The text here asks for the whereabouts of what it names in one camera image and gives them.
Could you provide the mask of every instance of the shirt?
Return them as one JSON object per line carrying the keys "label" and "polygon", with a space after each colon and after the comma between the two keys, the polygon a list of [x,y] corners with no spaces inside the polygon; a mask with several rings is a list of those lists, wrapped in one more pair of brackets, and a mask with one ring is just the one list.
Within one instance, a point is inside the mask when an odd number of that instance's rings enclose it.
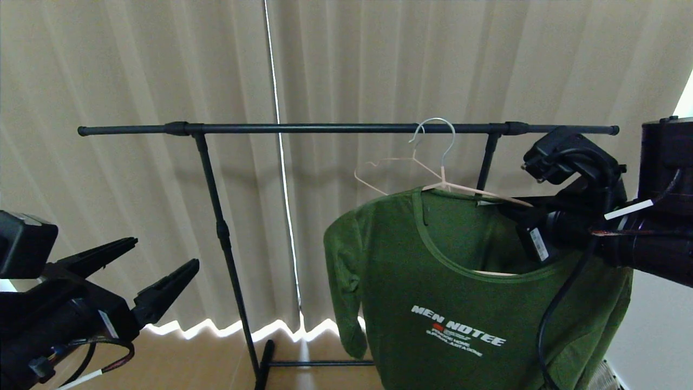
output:
{"label": "shirt", "polygon": [[[342,345],[362,358],[368,344],[386,389],[543,386],[537,327],[581,253],[528,260],[515,223],[478,200],[413,189],[352,210],[325,232]],[[554,312],[544,351],[562,389],[587,387],[625,315],[632,277],[594,257]]]}

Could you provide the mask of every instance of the clothing rack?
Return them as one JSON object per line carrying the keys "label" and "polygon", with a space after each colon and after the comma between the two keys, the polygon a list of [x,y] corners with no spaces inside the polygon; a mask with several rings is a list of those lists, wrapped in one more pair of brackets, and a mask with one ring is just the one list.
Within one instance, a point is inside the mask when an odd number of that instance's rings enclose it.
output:
{"label": "clothing rack", "polygon": [[[79,135],[115,135],[115,134],[170,134],[190,136],[195,139],[200,152],[204,177],[207,180],[209,196],[216,218],[217,237],[226,259],[226,265],[234,290],[238,315],[243,326],[245,343],[248,347],[250,362],[255,374],[255,390],[264,390],[271,367],[306,367],[306,366],[372,366],[372,360],[273,360],[274,342],[267,340],[262,358],[258,361],[257,352],[250,334],[247,312],[240,289],[238,273],[231,252],[231,234],[221,210],[214,172],[207,150],[206,134],[299,134],[299,133],[409,133],[413,134],[418,124],[190,124],[184,121],[171,122],[154,126],[101,126],[78,128]],[[454,124],[458,134],[487,134],[486,151],[479,172],[478,189],[486,187],[493,154],[498,140],[503,135],[521,135],[526,133],[549,133],[556,128],[567,128],[583,134],[616,135],[618,126],[562,126],[562,125],[529,125],[522,122],[505,122],[504,124]],[[450,128],[443,124],[427,124],[427,133],[450,133]]]}

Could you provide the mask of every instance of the beige curtain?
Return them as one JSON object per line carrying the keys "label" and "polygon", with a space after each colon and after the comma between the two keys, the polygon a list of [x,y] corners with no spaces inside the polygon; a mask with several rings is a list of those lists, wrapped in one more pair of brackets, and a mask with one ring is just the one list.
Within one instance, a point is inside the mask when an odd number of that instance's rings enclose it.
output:
{"label": "beige curtain", "polygon": [[[693,6],[681,1],[275,1],[270,31],[286,122],[415,122],[621,126],[591,137],[628,164],[635,196],[640,124],[672,113],[693,65]],[[503,137],[487,188],[553,194],[519,169],[539,135]],[[430,183],[406,163],[408,135],[285,135],[290,211],[306,327],[333,315],[325,228],[378,193]],[[447,135],[419,147],[439,166]],[[448,175],[475,185],[485,136],[464,135]]]}
{"label": "beige curtain", "polygon": [[[192,257],[202,266],[161,320],[238,320],[195,142],[81,138],[77,126],[272,123],[265,11],[252,1],[3,1],[2,208],[60,227],[51,259],[126,237],[92,279],[129,299]],[[254,330],[298,327],[276,135],[210,136]]]}

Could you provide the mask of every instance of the brown floor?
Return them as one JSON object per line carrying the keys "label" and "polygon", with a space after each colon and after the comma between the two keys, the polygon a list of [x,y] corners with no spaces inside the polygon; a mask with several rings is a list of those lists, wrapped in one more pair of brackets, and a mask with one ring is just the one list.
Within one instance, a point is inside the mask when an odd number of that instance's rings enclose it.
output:
{"label": "brown floor", "polygon": [[[294,343],[279,330],[271,337],[277,343],[275,359],[348,359],[339,338],[324,332],[306,343]],[[256,343],[258,358],[265,340]],[[233,389],[254,388],[254,377],[243,334],[217,337],[203,330],[190,340],[180,332],[164,336],[143,331],[135,340],[136,354],[125,366],[76,386],[74,389]],[[117,346],[99,345],[86,373],[103,367],[123,354]],[[86,348],[58,366],[58,374],[35,389],[55,389],[79,365]],[[374,367],[273,367],[266,389],[353,390],[382,389]]]}

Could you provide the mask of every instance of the metal hook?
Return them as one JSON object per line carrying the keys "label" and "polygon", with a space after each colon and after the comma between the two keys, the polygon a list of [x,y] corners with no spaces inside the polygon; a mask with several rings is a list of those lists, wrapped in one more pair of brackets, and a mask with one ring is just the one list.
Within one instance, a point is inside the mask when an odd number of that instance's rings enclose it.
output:
{"label": "metal hook", "polygon": [[[450,141],[450,146],[448,146],[448,148],[445,150],[445,152],[443,153],[443,156],[442,156],[441,159],[440,159],[440,166],[441,166],[441,167],[444,167],[444,166],[445,166],[445,157],[448,155],[448,152],[453,148],[453,145],[455,144],[455,135],[457,134],[457,133],[455,132],[455,127],[453,126],[452,123],[450,123],[450,122],[447,121],[446,119],[438,118],[438,117],[426,119],[425,121],[421,122],[421,123],[419,124],[418,127],[416,127],[416,131],[414,131],[414,137],[412,137],[412,139],[409,140],[409,143],[413,142],[413,141],[416,139],[416,135],[419,134],[419,129],[422,129],[422,128],[423,128],[423,125],[426,124],[426,123],[428,123],[428,122],[430,122],[430,121],[442,121],[442,122],[445,122],[445,123],[448,125],[448,127],[450,127],[450,130],[453,132],[453,138],[452,138],[451,141]],[[418,145],[419,145],[419,143],[417,142],[416,145],[414,146],[414,150],[416,150],[416,147],[417,147]]]}

